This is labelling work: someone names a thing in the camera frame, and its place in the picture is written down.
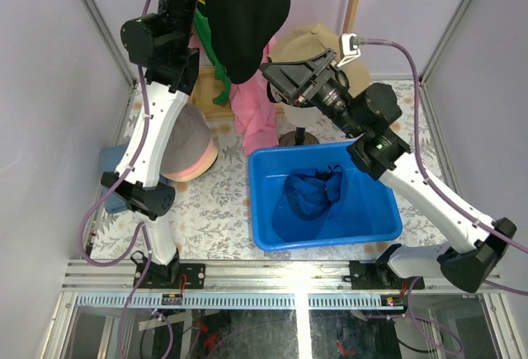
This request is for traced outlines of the khaki hat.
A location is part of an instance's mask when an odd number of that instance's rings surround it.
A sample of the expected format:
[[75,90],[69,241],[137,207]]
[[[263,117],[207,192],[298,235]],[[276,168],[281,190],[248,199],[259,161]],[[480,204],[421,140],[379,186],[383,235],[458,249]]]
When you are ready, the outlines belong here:
[[[271,48],[268,59],[272,63],[299,62],[312,59],[327,49],[333,50],[335,60],[343,58],[340,50],[339,35],[322,23],[297,26],[281,37]],[[350,84],[349,93],[355,97],[370,85],[370,73],[367,67],[356,59],[342,67]]]

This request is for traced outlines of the beige mannequin head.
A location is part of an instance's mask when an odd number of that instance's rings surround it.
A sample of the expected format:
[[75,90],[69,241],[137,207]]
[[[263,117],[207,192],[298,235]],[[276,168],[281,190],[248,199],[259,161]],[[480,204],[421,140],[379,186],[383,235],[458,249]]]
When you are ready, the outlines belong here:
[[279,145],[282,147],[318,144],[318,139],[306,131],[307,128],[315,125],[323,116],[323,113],[314,106],[297,107],[281,103],[286,120],[295,129],[283,134],[279,138]]

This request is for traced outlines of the pink bucket hat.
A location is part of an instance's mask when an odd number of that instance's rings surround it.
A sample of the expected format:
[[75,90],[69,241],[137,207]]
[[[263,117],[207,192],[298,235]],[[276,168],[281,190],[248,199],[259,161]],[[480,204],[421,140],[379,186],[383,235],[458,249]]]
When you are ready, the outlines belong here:
[[163,155],[161,175],[174,182],[189,182],[207,172],[217,158],[213,140],[202,147],[197,144],[172,147]]

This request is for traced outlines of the grey bucket hat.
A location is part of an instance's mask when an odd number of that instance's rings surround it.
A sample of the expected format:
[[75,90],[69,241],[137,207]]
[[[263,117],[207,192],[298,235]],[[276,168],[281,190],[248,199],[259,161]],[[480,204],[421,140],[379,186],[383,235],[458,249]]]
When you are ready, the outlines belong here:
[[187,103],[177,117],[165,151],[172,147],[193,144],[202,147],[208,144],[210,140],[212,140],[212,133],[205,122],[205,116],[198,107]]

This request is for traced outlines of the blue plastic bin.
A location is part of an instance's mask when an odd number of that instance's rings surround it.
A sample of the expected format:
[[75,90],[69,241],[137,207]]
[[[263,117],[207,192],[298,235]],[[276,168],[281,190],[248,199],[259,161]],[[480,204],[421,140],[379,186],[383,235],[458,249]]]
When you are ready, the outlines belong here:
[[[347,143],[260,149],[248,159],[252,236],[265,251],[313,248],[396,239],[403,223],[393,191],[360,172],[347,154]],[[314,240],[287,243],[271,227],[285,179],[300,169],[343,168],[347,189]]]

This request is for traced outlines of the blue cap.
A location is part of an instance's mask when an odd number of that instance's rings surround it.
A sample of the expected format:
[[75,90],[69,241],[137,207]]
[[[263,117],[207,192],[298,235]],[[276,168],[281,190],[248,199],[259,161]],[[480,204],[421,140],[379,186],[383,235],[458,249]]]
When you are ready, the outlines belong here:
[[346,189],[347,176],[339,165],[294,171],[284,181],[271,227],[287,243],[316,239]]

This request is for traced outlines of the peach bucket hat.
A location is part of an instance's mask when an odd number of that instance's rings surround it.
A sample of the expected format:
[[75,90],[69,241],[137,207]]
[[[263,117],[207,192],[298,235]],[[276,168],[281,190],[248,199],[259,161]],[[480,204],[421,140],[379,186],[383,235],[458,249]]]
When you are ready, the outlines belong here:
[[176,173],[173,180],[176,182],[189,182],[206,173],[218,158],[217,153],[204,154],[193,166]]

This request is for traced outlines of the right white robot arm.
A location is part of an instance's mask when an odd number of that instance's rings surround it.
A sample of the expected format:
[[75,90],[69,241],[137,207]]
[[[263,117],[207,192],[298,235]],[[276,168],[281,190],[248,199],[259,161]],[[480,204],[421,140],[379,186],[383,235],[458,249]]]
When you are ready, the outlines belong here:
[[514,244],[515,224],[485,215],[430,174],[418,146],[409,145],[391,128],[402,115],[392,87],[373,83],[352,96],[340,81],[344,74],[334,56],[326,50],[305,61],[264,63],[260,70],[282,100],[317,107],[352,137],[346,151],[353,164],[405,197],[447,240],[426,247],[391,246],[378,261],[377,281],[391,289],[415,276],[443,277],[462,291],[477,292]]

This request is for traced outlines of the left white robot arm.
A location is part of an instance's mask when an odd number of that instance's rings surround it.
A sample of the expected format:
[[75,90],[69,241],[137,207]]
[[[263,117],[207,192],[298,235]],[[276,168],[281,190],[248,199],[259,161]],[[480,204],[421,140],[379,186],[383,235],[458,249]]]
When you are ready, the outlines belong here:
[[121,42],[139,69],[144,114],[115,170],[101,177],[101,184],[144,222],[152,272],[148,283],[166,289],[180,281],[181,269],[167,216],[175,190],[159,175],[173,126],[198,78],[199,51],[189,46],[197,2],[158,0],[156,12],[144,10],[122,25]]

